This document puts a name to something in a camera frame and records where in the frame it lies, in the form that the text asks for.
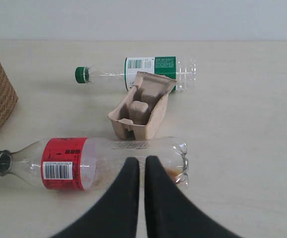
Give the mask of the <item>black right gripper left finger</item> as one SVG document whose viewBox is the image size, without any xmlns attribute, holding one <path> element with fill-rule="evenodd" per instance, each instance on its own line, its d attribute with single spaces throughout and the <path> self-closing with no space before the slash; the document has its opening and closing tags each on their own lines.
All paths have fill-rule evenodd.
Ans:
<svg viewBox="0 0 287 238">
<path fill-rule="evenodd" d="M 139 162 L 126 158 L 118 176 L 84 215 L 55 238 L 134 238 L 139 207 Z"/>
</svg>

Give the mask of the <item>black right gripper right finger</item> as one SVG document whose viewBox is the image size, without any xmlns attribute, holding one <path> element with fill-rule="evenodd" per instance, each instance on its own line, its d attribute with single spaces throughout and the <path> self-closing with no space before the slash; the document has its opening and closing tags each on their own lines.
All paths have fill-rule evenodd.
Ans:
<svg viewBox="0 0 287 238">
<path fill-rule="evenodd" d="M 157 156 L 148 156 L 145 162 L 145 218 L 149 238 L 239 237 L 196 207 Z"/>
</svg>

